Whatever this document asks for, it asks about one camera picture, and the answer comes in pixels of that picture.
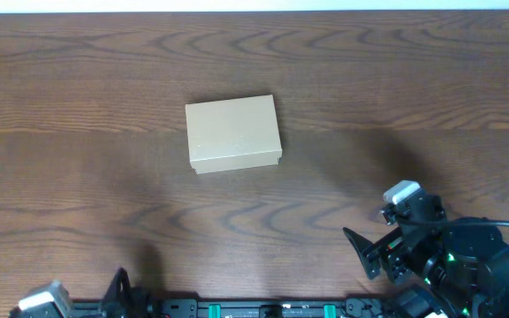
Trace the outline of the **brown cardboard box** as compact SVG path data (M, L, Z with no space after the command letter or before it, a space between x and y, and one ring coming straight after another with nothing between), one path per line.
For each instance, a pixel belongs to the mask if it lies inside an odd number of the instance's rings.
M283 149L272 95L192 103L185 111L197 174L279 164Z

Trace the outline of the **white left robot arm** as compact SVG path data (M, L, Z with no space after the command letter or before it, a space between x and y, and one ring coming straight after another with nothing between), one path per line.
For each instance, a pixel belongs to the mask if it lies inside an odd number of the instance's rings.
M150 297L143 288L131 286L127 271L119 268L100 301L99 311L104 318L150 317Z

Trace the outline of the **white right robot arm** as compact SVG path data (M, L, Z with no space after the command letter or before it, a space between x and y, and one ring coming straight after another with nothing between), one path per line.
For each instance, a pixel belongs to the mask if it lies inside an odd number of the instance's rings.
M399 218L397 228L377 242L348 228L343 232L369 279L385 273L403 284L417 276L449 317L509 317L509 245L502 226L476 217Z

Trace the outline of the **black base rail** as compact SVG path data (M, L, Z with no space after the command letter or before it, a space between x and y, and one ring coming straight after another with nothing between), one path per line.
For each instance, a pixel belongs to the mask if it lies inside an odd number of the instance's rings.
M163 318L380 318L395 312L379 299L163 299L134 310L76 301L72 317Z

